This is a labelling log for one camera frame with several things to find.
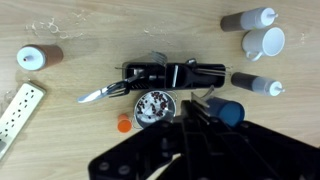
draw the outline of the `bowl of screws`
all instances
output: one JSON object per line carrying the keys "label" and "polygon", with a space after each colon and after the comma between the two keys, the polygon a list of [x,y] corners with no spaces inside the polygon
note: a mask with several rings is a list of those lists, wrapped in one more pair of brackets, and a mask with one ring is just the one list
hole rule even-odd
{"label": "bowl of screws", "polygon": [[134,108],[134,119],[141,128],[165,120],[171,122],[176,114],[176,99],[164,91],[144,94]]}

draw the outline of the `white bottle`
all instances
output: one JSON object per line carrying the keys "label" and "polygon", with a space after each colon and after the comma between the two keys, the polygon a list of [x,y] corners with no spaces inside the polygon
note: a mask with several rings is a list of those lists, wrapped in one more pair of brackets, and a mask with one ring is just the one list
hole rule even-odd
{"label": "white bottle", "polygon": [[240,12],[224,16],[221,20],[223,31],[241,31],[262,29],[270,26],[278,14],[272,8],[257,8],[246,12]]}

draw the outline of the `glue bottle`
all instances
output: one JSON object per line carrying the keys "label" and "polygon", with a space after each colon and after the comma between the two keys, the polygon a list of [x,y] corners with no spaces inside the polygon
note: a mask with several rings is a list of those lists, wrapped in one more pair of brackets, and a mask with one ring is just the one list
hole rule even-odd
{"label": "glue bottle", "polygon": [[282,84],[279,81],[240,72],[236,72],[232,75],[231,83],[234,86],[266,96],[277,96],[280,93],[285,92],[285,89],[282,88]]}
{"label": "glue bottle", "polygon": [[276,17],[278,17],[278,14],[272,8],[257,8],[224,16],[220,26],[225,32],[262,29],[270,26]]}

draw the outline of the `screw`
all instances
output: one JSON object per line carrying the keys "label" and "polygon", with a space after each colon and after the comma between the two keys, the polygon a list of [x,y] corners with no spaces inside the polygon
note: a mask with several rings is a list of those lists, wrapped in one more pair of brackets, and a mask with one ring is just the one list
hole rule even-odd
{"label": "screw", "polygon": [[123,165],[118,170],[120,175],[127,175],[130,173],[130,167],[127,165]]}
{"label": "screw", "polygon": [[100,164],[100,166],[99,166],[99,169],[100,169],[101,171],[106,171],[106,170],[109,169],[109,167],[110,167],[109,163],[107,163],[107,162],[102,162],[102,163]]}

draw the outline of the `electrical outlet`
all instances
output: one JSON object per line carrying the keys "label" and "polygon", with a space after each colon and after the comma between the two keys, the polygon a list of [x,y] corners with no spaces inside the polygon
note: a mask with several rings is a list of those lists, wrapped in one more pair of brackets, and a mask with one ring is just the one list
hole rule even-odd
{"label": "electrical outlet", "polygon": [[0,119],[0,160],[45,93],[45,90],[32,83],[21,86]]}

